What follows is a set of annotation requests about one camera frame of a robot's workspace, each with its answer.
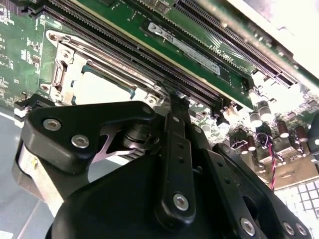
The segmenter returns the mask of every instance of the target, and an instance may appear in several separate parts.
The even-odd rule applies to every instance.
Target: sticker
[[[212,62],[211,60],[209,60],[207,57],[203,56],[199,52],[195,51],[191,47],[187,46],[185,43],[176,39],[168,32],[162,30],[156,24],[151,22],[148,26],[148,30],[156,35],[163,37],[165,40],[169,41],[171,44],[173,44],[174,46],[182,50],[187,56],[189,56],[190,58],[192,58],[193,60],[201,64],[202,66],[206,67],[210,71],[220,76],[220,68],[218,65],[216,65],[214,62]]]
[[[13,233],[0,231],[0,239],[12,239]]]

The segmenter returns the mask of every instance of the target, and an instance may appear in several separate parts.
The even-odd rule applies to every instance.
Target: silver screw
[[[52,41],[56,41],[58,38],[56,37],[56,35],[52,34],[52,33],[49,33],[49,38],[50,40]]]
[[[195,131],[196,131],[197,133],[201,133],[201,128],[200,128],[200,127],[195,126],[194,128],[195,128]]]
[[[143,111],[144,111],[145,113],[147,113],[147,114],[152,113],[150,107],[147,107],[147,106],[143,106]]]
[[[83,135],[73,136],[71,142],[77,148],[87,148],[90,144],[89,139]]]
[[[294,229],[288,223],[283,222],[283,225],[284,225],[286,232],[288,232],[292,236],[295,234]]]
[[[71,52],[69,52],[68,50],[61,50],[61,55],[65,58],[65,59],[69,59]]]
[[[49,131],[57,131],[61,129],[61,123],[56,119],[46,119],[43,121],[43,126]]]
[[[187,211],[188,210],[188,207],[189,207],[188,200],[187,200],[187,198],[184,195],[182,195],[180,193],[176,193],[173,196],[173,201],[174,201],[175,206],[179,210],[181,210],[181,211]]]
[[[240,225],[248,235],[250,235],[251,237],[255,235],[256,233],[255,228],[248,219],[241,218]]]
[[[301,226],[299,223],[296,223],[296,227],[302,235],[307,236],[307,231],[304,229],[303,226]]]

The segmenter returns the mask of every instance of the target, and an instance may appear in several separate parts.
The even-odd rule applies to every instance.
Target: capacitor
[[[205,134],[210,134],[211,126],[209,124],[203,124],[201,129],[204,131]]]
[[[288,128],[287,128],[286,122],[284,122],[282,120],[279,121],[277,123],[277,128],[278,128],[278,132],[279,132],[280,138],[289,137],[289,132],[288,132]]]
[[[255,151],[256,150],[256,144],[253,136],[247,137],[247,145],[249,151]]]
[[[261,101],[259,103],[259,115],[260,119],[264,122],[270,122],[273,119],[269,105],[266,101]]]
[[[250,123],[254,128],[258,128],[263,124],[257,111],[253,111],[250,113]]]
[[[307,142],[308,141],[308,136],[307,136],[305,127],[303,127],[302,125],[298,126],[295,128],[295,131],[296,131],[296,135],[297,135],[299,142]]]
[[[241,154],[247,154],[248,153],[248,145],[245,144],[245,145],[241,146],[240,151],[241,151]]]

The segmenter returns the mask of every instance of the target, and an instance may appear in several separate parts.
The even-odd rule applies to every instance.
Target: black plastic bracket
[[[105,135],[107,129],[120,131],[134,121],[148,124],[155,117],[154,111],[142,102],[43,108],[26,116],[21,139],[37,157],[64,172],[80,173],[88,168],[100,150],[100,136]],[[61,128],[57,131],[46,129],[43,126],[46,119],[57,120]],[[75,135],[85,136],[89,145],[75,147],[71,142]]]
[[[311,234],[307,227],[287,208],[287,206],[263,183],[258,176],[250,170],[250,168],[241,160],[233,150],[225,144],[217,144],[213,147],[213,151],[220,154],[229,167],[236,175],[240,175],[237,185],[239,189],[249,189],[249,196],[256,197],[254,206],[249,205],[250,213],[256,210],[255,222],[259,228],[265,232],[267,238],[311,238]],[[243,190],[242,195],[248,198]],[[301,234],[299,227],[304,229],[306,235]]]
[[[158,221],[170,231],[188,226],[196,214],[190,142],[185,138],[189,122],[188,103],[171,96],[161,151],[160,201],[155,206]]]

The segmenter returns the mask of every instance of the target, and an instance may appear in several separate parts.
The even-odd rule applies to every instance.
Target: green circuit board
[[[3,5],[0,12],[0,106],[13,109],[25,96],[48,96],[40,84],[51,82],[56,48],[45,37],[46,30],[71,31],[44,15],[18,17]]]
[[[138,15],[137,12],[132,10],[131,6],[126,5],[122,1],[115,1],[115,3],[111,8],[105,7],[101,9],[104,9],[103,11],[109,14],[108,19],[113,19],[114,21],[119,12],[125,13],[125,19],[118,17],[116,21],[122,26],[128,26],[125,33],[129,36],[140,43],[145,41],[148,45],[156,46],[156,50],[154,49],[154,51],[165,52],[174,61],[183,59],[185,66],[189,69],[192,69],[192,67],[197,69],[199,75],[206,76],[208,79],[213,76],[214,78],[210,80],[214,81],[215,87],[233,96],[233,98],[238,97],[243,104],[250,101],[246,96],[247,92],[243,90],[243,85],[238,75],[229,72],[227,75],[228,81],[226,81],[216,77],[216,74],[213,74],[208,69],[198,67],[198,63],[194,59],[189,56],[187,57],[178,47],[163,39],[160,34],[151,35],[146,33],[145,26],[149,26],[149,19],[145,21],[144,16]],[[26,92],[28,96],[31,96],[33,93],[44,97],[48,96],[41,90],[39,85],[44,82],[51,82],[56,48],[45,37],[46,31],[55,29],[61,32],[74,32],[60,22],[44,15],[38,19],[32,19],[27,16],[17,17],[10,14],[4,6],[0,6],[0,11],[3,12],[0,16],[0,105],[12,109],[13,103],[22,99],[21,92]],[[316,96],[305,93],[303,104],[294,110],[295,115],[282,115],[281,117],[291,128],[296,125],[307,126],[318,111],[318,106],[314,102],[318,102]],[[193,121],[196,124],[199,126],[205,124],[212,125],[211,142],[223,141],[238,126],[248,126],[249,124],[247,123],[247,119],[243,119],[242,121],[238,121],[237,124],[231,125],[229,132],[221,132],[214,124],[214,120],[211,119],[208,107],[192,102],[191,110],[195,112]],[[275,125],[271,125],[271,127],[276,131]]]
[[[37,91],[44,23],[10,14],[0,5],[0,105],[13,107],[21,92]]]
[[[63,8],[63,3],[59,2],[56,1],[57,5]],[[230,58],[227,61],[213,50],[209,52],[215,57],[203,54],[194,46],[189,45],[189,38],[185,34],[171,32],[161,25],[159,18],[151,19],[145,16],[144,13],[138,11],[138,6],[130,5],[129,2],[116,0],[112,1],[110,6],[106,6],[103,1],[72,0],[70,2],[86,11],[81,10],[81,16],[76,15],[79,20],[90,24],[91,21],[85,14],[92,14],[95,18],[104,21],[173,65],[185,70],[222,95],[243,107],[252,109],[251,100],[244,86],[244,82],[250,76],[244,76],[243,72],[232,67]],[[152,24],[157,26],[162,34],[151,31]],[[202,46],[202,43],[195,39],[193,42]],[[240,57],[237,59],[238,64],[242,63],[243,67],[249,67],[245,60]]]

